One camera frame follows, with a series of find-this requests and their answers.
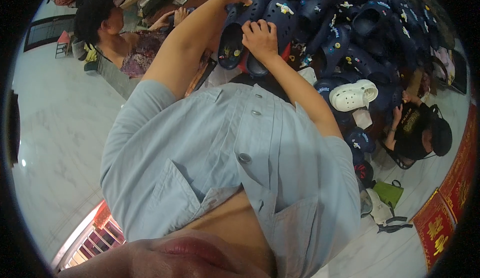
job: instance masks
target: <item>light blue shirt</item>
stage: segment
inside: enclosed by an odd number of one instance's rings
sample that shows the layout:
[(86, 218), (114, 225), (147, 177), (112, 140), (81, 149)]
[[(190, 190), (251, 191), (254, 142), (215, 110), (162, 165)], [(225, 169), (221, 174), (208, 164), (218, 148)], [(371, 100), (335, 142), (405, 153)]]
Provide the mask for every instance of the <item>light blue shirt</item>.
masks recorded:
[(243, 186), (279, 278), (310, 277), (360, 226), (348, 145), (322, 137), (303, 108), (228, 83), (175, 101), (138, 84), (110, 131), (100, 185), (127, 241), (163, 237)]

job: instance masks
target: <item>lips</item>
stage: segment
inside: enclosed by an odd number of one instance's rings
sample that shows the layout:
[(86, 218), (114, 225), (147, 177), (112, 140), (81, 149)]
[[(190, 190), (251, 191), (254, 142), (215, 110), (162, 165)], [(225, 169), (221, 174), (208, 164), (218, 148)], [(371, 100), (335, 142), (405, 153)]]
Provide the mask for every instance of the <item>lips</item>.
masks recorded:
[(175, 238), (164, 244), (164, 251), (172, 255), (195, 255), (214, 267), (235, 273), (227, 257), (217, 247), (201, 239), (189, 236)]

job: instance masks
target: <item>green bag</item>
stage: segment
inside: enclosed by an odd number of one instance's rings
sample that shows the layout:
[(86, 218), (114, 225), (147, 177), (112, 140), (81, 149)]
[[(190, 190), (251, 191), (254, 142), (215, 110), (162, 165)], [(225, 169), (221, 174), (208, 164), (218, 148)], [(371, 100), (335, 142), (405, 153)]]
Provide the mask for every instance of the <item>green bag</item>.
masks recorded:
[(398, 180), (393, 180), (391, 185), (379, 181), (375, 184), (373, 190), (383, 203), (391, 205), (393, 209), (395, 209), (403, 194), (403, 187)]

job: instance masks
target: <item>woman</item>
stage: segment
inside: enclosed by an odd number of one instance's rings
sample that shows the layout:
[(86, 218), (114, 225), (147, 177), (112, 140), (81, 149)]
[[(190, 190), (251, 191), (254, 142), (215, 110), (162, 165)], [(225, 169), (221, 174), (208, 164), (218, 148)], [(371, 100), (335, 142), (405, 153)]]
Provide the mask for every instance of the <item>woman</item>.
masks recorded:
[[(105, 57), (130, 78), (140, 78), (169, 34), (169, 31), (160, 31), (169, 25), (168, 17), (175, 14), (174, 24), (177, 26), (188, 16), (188, 12), (180, 7), (163, 15), (148, 30), (120, 33), (123, 29), (121, 3), (121, 0), (85, 0), (75, 16), (75, 35), (87, 44), (99, 47)], [(209, 48), (216, 46), (212, 42)], [(204, 52), (197, 76), (203, 74), (211, 53), (211, 49)]]
[(452, 130), (447, 121), (435, 117), (419, 97), (406, 91), (402, 97), (405, 105), (394, 109), (386, 147), (412, 161), (424, 159), (432, 152), (446, 155), (452, 147)]

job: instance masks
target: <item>black t-shirt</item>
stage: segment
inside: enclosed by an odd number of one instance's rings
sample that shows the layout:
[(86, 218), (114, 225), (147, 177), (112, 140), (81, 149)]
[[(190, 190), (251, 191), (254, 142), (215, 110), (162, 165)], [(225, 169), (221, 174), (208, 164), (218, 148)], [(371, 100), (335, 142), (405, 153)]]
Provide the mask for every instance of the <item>black t-shirt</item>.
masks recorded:
[(395, 147), (393, 151), (414, 161), (428, 155), (423, 147), (422, 133), (430, 124), (432, 112), (422, 103), (417, 106), (408, 102), (403, 105), (402, 120), (395, 132)]

